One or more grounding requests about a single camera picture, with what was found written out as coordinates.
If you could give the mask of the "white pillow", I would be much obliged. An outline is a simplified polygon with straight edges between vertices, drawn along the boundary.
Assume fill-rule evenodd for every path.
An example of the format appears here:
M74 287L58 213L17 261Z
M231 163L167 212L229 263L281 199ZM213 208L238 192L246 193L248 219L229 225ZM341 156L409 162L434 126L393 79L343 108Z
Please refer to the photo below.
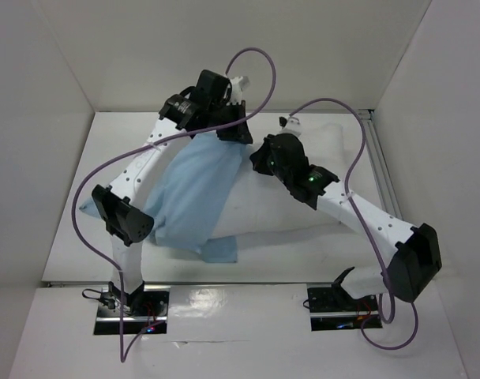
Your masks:
M277 177L258 174L249 157L264 138L248 148L214 238L237 237L248 233L294 231L317 225L334 224L336 219L318 212L317 197L324 185L340 180L348 164L343 141L343 126L326 123L303 126L298 138L309 160L310 173L300 186L288 189Z

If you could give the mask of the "light blue pillowcase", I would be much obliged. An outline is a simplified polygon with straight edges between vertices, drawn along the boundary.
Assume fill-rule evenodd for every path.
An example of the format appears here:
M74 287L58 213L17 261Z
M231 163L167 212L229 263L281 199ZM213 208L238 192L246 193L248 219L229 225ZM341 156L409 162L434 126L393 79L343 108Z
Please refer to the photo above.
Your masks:
M198 134L156 180L144 206L155 225L149 239L157 246L193 251L206 263L235 263L235 237L214 238L246 152L246 146Z

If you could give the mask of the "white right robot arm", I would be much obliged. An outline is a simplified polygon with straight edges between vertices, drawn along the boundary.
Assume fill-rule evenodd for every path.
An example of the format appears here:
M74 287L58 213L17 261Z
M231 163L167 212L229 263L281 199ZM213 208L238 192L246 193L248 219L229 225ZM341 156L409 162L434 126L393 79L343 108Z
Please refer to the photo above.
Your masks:
M349 268L336 279L332 301L338 308L348 310L360 298L384 293L414 302L440 271L434 228L399 220L347 189L336 174L309 162L295 135L268 135L249 159L254 171L277 177L296 201L374 243L378 265Z

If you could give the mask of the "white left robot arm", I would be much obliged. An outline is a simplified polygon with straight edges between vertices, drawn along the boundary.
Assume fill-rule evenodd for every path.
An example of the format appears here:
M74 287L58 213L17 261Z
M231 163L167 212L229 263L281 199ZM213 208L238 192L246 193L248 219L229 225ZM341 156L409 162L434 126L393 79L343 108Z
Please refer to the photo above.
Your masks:
M142 246L154 219L142 209L155 184L157 165L172 143L169 138L244 118L243 92L248 86L246 76L228 78L203 70L194 86L166 100L144 144L146 151L137 153L108 186L93 189L92 199L111 236L113 260L120 268L113 272L108 291L124 314L133 315L143 306Z

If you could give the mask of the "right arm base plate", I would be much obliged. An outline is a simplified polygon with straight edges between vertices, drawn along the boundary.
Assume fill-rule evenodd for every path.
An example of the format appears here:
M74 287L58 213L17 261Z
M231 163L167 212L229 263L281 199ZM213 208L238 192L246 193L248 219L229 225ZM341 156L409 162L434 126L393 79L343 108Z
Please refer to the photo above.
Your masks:
M308 287L302 303L309 311L313 332L382 328L378 303L374 295L351 298L344 290L334 287Z

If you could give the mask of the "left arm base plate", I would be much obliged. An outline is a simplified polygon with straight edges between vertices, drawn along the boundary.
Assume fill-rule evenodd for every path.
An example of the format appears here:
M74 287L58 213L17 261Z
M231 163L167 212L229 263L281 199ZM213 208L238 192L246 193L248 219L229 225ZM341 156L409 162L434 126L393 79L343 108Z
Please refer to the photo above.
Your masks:
M170 288L147 286L132 306L124 306L121 311L119 301L106 287L91 289L92 296L83 297L97 302L97 311L93 334L95 336L117 336L119 334L120 314L123 313L124 334L136 335L145 328L147 335L167 333L167 315L170 300Z

